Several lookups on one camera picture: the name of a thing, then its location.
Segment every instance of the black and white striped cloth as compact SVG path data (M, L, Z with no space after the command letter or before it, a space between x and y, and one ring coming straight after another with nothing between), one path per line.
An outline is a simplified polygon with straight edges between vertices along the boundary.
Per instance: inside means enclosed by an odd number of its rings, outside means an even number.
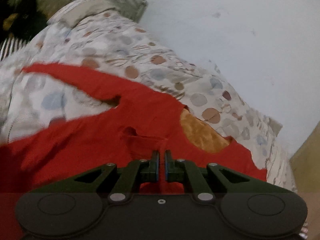
M16 52L17 50L23 48L27 45L27 41L8 37L0 44L0 61L4 60L6 57Z

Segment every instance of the polka dot bed sheet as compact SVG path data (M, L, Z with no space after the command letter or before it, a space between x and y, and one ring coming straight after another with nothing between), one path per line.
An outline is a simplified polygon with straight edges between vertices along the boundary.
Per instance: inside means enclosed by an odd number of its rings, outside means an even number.
M85 17L72 28L51 22L1 62L0 143L110 109L51 77L20 73L35 62L88 66L171 94L222 136L232 136L248 148L255 165L268 169L268 182L296 190L287 153L276 139L279 124L250 108L217 67L208 71L186 62L114 10Z

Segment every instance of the shirt sleeve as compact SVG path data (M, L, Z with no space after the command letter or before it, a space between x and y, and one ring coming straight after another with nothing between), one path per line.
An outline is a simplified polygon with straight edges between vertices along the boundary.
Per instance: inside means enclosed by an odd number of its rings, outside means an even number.
M48 74L62 82L73 85L84 91L89 96L97 100L112 99L117 96L125 96L139 93L147 93L148 87L121 77L93 70L88 67L79 67L64 65L59 63L53 64L33 64L25 67L22 71L26 73Z

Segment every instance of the white bedding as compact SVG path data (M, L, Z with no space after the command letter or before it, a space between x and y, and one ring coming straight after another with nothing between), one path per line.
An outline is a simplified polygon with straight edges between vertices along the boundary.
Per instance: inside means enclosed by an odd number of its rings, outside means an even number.
M60 10L25 48L0 63L1 143L53 122L108 110L106 103L51 77L20 73L34 62L86 65L170 93L221 135L231 135L247 147L255 165L268 169L268 182L295 190L287 153L276 140L281 126L243 102L218 68L208 72L180 59L116 11L106 8L96 14L88 6L84 15L95 15L75 27L61 20L66 14L68 9Z

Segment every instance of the circular cover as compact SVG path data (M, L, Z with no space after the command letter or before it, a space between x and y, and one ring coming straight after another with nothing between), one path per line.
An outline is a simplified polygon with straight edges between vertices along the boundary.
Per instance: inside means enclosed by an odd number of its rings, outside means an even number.
M96 193L26 193L15 213L23 228L41 236L66 236L87 228L102 212Z
M294 193L228 193L221 201L227 221L260 237L285 236L300 230L307 217L305 202Z

